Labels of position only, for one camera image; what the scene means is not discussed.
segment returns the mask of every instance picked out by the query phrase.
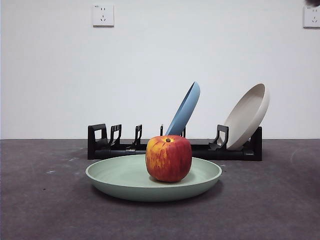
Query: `green plate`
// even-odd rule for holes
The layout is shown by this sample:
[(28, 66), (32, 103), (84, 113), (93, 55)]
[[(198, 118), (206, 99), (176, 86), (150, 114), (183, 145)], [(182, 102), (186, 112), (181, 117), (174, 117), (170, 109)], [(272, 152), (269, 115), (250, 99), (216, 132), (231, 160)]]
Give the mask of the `green plate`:
[(191, 198), (209, 190), (220, 177), (221, 168), (207, 160), (193, 157), (190, 172), (179, 182), (157, 181), (149, 175), (146, 155), (105, 159), (85, 170), (100, 191), (120, 199), (140, 202), (167, 202)]

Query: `wall outlet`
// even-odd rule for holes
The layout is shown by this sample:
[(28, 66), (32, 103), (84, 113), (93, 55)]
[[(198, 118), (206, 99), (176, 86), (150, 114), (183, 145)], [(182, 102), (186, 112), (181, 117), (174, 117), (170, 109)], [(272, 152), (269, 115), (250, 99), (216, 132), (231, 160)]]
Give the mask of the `wall outlet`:
[(94, 27), (114, 27), (114, 6), (94, 4), (92, 8), (92, 25)]
[(305, 29), (320, 29), (320, 6), (304, 6), (303, 27)]

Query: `dish rack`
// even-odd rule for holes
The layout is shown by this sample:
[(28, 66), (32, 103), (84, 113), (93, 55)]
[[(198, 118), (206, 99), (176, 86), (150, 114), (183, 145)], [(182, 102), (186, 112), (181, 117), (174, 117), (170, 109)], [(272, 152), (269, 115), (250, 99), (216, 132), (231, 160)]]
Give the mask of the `dish rack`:
[[(135, 127), (135, 137), (132, 143), (121, 143), (122, 125), (113, 125), (110, 128), (110, 139), (107, 137), (106, 124), (96, 124), (88, 126), (87, 139), (87, 158), (93, 159), (109, 159), (127, 155), (145, 154), (147, 144), (141, 143), (142, 124)], [(101, 131), (101, 139), (96, 139), (95, 132)], [(220, 133), (224, 133), (224, 141), (221, 145), (217, 144)], [(163, 135), (163, 125), (160, 127), (160, 136)], [(186, 128), (181, 133), (182, 137), (186, 137)], [(216, 137), (212, 142), (206, 144), (192, 144), (192, 156), (205, 160), (238, 160), (238, 161), (262, 161), (262, 127), (259, 126), (254, 134), (243, 145), (241, 150), (227, 150), (229, 139), (229, 127), (218, 125)]]

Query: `red apple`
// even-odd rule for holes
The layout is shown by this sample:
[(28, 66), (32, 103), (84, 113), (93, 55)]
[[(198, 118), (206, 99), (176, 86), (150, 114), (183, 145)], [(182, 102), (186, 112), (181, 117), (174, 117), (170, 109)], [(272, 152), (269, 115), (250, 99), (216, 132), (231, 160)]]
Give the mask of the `red apple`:
[(146, 169), (159, 181), (180, 181), (190, 171), (191, 162), (191, 144), (182, 136), (155, 136), (146, 146)]

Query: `white plate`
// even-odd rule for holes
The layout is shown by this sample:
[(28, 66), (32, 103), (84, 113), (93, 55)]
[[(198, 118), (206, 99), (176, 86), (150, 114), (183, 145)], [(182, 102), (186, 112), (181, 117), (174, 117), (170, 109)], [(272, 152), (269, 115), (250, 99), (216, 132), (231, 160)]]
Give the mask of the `white plate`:
[[(266, 115), (269, 101), (269, 91), (262, 83), (252, 87), (240, 99), (224, 122), (224, 125), (229, 127), (229, 138), (226, 144), (228, 150), (240, 150), (255, 133)], [(217, 143), (221, 145), (223, 140), (222, 133)]]
[(179, 182), (160, 182), (147, 172), (146, 155), (128, 155), (98, 161), (85, 170), (91, 183), (110, 196), (141, 202), (167, 202), (197, 196), (218, 181), (222, 170), (193, 157), (190, 172)]
[(200, 87), (194, 82), (186, 93), (165, 135), (180, 135), (185, 129), (200, 96)]

